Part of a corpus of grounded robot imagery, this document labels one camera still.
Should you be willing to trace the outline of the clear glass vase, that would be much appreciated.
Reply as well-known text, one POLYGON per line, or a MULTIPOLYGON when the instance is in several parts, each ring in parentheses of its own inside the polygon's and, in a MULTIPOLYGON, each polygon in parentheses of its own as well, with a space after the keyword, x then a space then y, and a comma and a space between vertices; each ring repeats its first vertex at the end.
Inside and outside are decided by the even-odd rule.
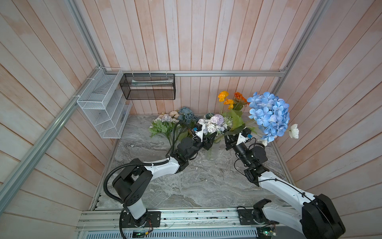
POLYGON ((217 159, 219 152, 220 152, 220 145, 221 145, 221 140, 213 143, 211 148, 207 151, 208 160, 217 159))

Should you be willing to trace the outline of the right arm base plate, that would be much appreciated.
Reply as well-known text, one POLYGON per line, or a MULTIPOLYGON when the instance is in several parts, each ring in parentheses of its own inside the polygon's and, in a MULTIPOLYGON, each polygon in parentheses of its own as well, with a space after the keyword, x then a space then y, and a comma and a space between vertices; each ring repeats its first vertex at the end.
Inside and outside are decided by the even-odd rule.
POLYGON ((266 219, 263 212, 259 209, 246 209, 238 207, 236 209, 240 225, 278 225, 279 222, 266 219))

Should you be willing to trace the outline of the teal ceramic vase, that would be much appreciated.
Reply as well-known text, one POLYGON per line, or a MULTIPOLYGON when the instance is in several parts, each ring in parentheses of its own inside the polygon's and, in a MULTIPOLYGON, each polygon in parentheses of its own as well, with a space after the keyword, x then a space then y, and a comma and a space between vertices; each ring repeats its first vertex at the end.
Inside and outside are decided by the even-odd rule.
POLYGON ((214 116, 213 113, 207 113, 207 114, 205 115, 205 119, 209 120, 209 119, 211 119, 213 116, 214 116))

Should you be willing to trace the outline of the yellow poppy flower stem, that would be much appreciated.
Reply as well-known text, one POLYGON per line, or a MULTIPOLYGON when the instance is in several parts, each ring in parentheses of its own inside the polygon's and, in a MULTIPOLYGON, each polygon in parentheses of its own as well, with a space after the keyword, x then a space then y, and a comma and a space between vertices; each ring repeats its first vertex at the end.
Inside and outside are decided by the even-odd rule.
POLYGON ((224 107, 227 106, 228 110, 233 109, 234 101, 232 99, 228 98, 229 93, 227 91, 222 91, 218 95, 218 101, 220 103, 220 111, 219 113, 222 114, 224 107))

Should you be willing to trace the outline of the blue hydrangea flower stem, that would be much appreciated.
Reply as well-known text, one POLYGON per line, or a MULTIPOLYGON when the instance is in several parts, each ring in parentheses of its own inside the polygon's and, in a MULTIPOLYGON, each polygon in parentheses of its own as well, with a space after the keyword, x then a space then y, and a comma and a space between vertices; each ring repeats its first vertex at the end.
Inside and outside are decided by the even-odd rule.
POLYGON ((240 128, 248 127, 260 130, 261 137, 263 130, 274 127, 278 129, 282 126, 289 129, 289 104, 284 99, 275 96, 270 92, 258 94, 246 98, 248 105, 240 111, 228 110, 223 114, 233 119, 233 127, 227 132, 238 131, 240 128))

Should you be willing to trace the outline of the orange gerbera flower stem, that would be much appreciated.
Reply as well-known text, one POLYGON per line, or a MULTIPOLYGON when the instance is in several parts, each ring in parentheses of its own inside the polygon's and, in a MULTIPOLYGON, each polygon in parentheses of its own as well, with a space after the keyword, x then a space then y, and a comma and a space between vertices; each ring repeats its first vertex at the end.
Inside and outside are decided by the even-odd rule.
POLYGON ((240 111, 248 105, 247 99, 239 92, 234 93, 233 101, 233 109, 236 111, 240 111))

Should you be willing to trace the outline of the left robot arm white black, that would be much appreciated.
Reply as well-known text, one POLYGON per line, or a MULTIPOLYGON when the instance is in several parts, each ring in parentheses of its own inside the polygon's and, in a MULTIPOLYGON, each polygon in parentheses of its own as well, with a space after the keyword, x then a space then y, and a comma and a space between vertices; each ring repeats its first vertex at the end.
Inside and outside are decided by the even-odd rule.
POLYGON ((213 133, 202 139, 197 135, 186 137, 166 159, 142 162, 136 158, 113 169, 104 181, 105 194, 122 204, 135 222, 141 223, 147 218, 147 209, 141 197, 149 183, 156 178, 182 172, 202 148, 209 150, 212 147, 216 135, 213 133))

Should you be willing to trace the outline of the pink purple mixed bouquet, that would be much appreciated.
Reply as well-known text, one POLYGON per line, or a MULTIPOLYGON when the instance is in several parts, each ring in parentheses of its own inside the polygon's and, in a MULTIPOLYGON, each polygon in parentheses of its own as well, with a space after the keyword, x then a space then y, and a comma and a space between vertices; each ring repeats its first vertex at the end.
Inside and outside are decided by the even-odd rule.
POLYGON ((224 134, 233 127, 233 119, 231 117, 224 117, 220 114, 215 114, 211 119, 199 119, 198 123, 205 123, 205 135, 210 135, 214 132, 217 134, 224 134))

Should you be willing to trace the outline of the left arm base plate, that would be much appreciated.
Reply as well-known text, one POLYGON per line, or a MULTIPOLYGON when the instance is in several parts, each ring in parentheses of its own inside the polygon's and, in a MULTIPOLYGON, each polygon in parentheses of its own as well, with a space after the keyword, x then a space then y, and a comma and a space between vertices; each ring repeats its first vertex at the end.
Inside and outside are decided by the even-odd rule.
POLYGON ((146 212, 140 219, 134 219, 131 213, 123 212, 120 214, 119 224, 122 228, 149 228, 160 227, 161 212, 146 212))

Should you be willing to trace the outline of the white ranunculus flower stem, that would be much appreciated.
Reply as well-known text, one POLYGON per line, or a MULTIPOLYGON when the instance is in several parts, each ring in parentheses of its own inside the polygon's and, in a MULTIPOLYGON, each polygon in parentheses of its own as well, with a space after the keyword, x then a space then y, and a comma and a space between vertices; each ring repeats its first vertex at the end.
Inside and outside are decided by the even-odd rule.
POLYGON ((289 129, 286 129, 284 126, 278 129, 275 129, 274 127, 264 129, 263 136, 259 142, 264 146, 267 146, 268 143, 273 142, 276 138, 282 137, 285 132, 288 132, 290 138, 299 139, 298 124, 293 124, 289 129))

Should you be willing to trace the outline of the dusty blue flower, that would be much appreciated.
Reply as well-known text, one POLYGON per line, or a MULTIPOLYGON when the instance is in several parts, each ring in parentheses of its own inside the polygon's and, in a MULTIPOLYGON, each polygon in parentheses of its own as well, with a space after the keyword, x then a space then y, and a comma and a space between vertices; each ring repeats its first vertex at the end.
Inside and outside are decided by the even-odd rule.
POLYGON ((172 144, 181 141, 183 138, 192 134, 192 128, 198 121, 198 117, 188 107, 182 107, 179 110, 171 111, 170 116, 174 119, 172 144))

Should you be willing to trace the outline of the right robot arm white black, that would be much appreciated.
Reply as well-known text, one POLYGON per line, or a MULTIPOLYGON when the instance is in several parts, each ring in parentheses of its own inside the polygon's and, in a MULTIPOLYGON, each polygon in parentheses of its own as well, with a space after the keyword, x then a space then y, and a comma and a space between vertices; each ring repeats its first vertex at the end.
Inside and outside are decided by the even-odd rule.
POLYGON ((338 239, 346 232, 334 204, 324 194, 314 195, 280 179, 263 164, 268 160, 265 146, 254 143, 250 133, 225 136, 226 150, 234 150, 245 166, 249 182, 266 189, 288 203, 287 207, 263 199, 253 207, 254 221, 259 224, 278 222, 300 233, 307 239, 338 239))

